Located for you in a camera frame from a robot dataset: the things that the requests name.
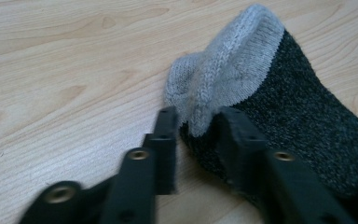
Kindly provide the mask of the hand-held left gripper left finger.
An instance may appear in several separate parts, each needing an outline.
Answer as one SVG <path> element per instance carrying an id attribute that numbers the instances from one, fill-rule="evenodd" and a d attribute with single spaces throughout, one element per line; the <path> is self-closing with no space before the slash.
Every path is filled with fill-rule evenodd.
<path id="1" fill-rule="evenodd" d="M 101 224 L 155 224 L 156 197 L 176 192 L 176 108 L 158 112 L 154 131 L 121 163 L 101 215 Z"/>

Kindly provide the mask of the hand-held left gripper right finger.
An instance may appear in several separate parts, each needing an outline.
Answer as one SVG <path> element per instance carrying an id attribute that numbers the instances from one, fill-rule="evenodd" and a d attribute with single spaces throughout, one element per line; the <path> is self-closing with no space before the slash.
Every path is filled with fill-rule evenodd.
<path id="1" fill-rule="evenodd" d="M 355 224 L 298 156 L 266 147 L 245 113 L 223 107 L 216 126 L 216 152 L 228 183 L 256 198 L 266 224 Z"/>

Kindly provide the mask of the dark grey sock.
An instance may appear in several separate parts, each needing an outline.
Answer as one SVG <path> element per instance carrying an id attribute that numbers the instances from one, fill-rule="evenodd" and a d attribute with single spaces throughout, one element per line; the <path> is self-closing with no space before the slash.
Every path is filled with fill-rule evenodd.
<path id="1" fill-rule="evenodd" d="M 244 112 L 268 146 L 301 158 L 334 194 L 358 191 L 358 118 L 316 77 L 301 47 L 266 7 L 251 5 L 202 52 L 172 63 L 167 105 L 199 164 L 221 179 L 213 117 L 222 106 Z"/>

